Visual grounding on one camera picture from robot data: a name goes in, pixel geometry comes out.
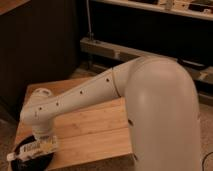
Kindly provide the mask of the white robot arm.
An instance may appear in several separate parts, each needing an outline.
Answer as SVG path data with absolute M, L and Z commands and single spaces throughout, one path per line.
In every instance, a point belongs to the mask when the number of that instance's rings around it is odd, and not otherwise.
M 36 139 L 53 135 L 67 112 L 122 97 L 130 124 L 134 171 L 201 171 L 199 102 L 189 73 L 163 57 L 136 58 L 53 96 L 35 90 L 20 119 Z

